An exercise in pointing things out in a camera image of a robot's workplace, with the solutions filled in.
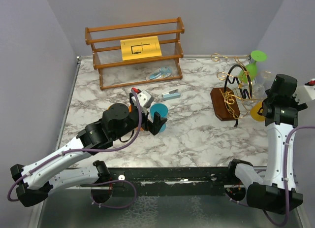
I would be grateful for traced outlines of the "green wine glass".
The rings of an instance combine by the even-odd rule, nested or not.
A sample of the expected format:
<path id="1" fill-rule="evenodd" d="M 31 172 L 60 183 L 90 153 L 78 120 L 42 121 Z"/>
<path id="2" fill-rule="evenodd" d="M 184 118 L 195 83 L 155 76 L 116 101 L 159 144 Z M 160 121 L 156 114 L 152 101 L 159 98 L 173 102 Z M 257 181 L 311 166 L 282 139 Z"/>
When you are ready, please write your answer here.
<path id="1" fill-rule="evenodd" d="M 250 64 L 247 64 L 245 66 L 245 69 L 249 73 L 249 77 L 250 77 L 251 81 L 253 81 L 254 78 L 258 74 L 256 63 L 257 62 L 264 62 L 264 61 L 266 61 L 267 55 L 261 50 L 254 50 L 254 51 L 251 52 L 250 57 L 253 59 L 253 62 L 250 63 Z M 247 78 L 247 76 L 246 76 L 246 74 L 244 73 L 243 70 L 240 71 L 238 79 L 240 81 L 242 81 L 243 83 L 248 84 L 248 78 Z"/>

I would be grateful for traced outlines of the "clear wine glass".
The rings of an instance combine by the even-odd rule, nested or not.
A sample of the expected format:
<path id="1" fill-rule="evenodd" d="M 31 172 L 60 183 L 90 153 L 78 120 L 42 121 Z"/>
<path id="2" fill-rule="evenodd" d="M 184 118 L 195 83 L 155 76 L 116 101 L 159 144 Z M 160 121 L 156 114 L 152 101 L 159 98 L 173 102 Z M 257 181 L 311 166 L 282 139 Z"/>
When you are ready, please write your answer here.
<path id="1" fill-rule="evenodd" d="M 252 86 L 252 97 L 254 99 L 264 99 L 266 97 L 264 84 L 266 81 L 269 81 L 271 77 L 272 74 L 270 71 L 261 71 L 258 73 Z"/>

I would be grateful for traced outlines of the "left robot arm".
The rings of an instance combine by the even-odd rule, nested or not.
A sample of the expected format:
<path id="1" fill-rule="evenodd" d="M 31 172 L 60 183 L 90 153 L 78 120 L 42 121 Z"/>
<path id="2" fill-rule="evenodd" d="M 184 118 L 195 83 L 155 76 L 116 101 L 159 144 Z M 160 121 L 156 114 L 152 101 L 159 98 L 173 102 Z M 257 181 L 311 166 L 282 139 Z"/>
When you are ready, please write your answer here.
<path id="1" fill-rule="evenodd" d="M 154 97 L 147 91 L 132 89 L 130 106 L 123 103 L 109 106 L 99 120 L 86 125 L 60 149 L 35 163 L 12 166 L 10 172 L 14 184 L 7 199 L 31 207 L 60 189 L 113 185 L 115 180 L 103 161 L 95 161 L 84 168 L 72 169 L 71 166 L 98 153 L 128 147 L 136 140 L 140 130 L 158 134 L 167 117 L 155 112 L 152 119 L 148 118 L 147 109 L 153 100 Z"/>

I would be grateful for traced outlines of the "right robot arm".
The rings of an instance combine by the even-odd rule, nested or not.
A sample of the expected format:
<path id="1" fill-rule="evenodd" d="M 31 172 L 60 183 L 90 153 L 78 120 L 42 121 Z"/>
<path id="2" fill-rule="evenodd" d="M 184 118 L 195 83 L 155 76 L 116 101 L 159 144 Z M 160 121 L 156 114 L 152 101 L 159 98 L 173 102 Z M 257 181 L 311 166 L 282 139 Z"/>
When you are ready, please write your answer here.
<path id="1" fill-rule="evenodd" d="M 298 113 L 307 109 L 315 96 L 310 85 L 298 86 L 297 79 L 277 74 L 267 98 L 262 102 L 262 115 L 268 136 L 268 160 L 264 177 L 250 162 L 233 159 L 226 172 L 231 184 L 245 186 L 249 207 L 264 212 L 287 214 L 300 206 L 303 195 L 296 192 L 293 176 L 293 142 L 298 127 Z"/>

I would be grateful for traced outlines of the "blue wine glass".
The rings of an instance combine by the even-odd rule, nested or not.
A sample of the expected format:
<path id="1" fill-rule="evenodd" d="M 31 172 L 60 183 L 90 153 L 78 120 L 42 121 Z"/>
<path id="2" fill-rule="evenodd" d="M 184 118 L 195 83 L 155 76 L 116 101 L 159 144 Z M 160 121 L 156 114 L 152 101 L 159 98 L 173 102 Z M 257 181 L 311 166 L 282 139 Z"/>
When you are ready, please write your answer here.
<path id="1" fill-rule="evenodd" d="M 155 112 L 158 112 L 161 117 L 166 117 L 167 118 L 167 115 L 168 115 L 168 108 L 165 104 L 163 103 L 156 103 L 154 105 L 151 106 L 150 108 L 150 117 L 151 117 L 151 122 L 153 121 L 153 115 Z M 163 132 L 166 128 L 166 123 L 162 126 L 161 130 L 159 131 L 160 132 Z"/>

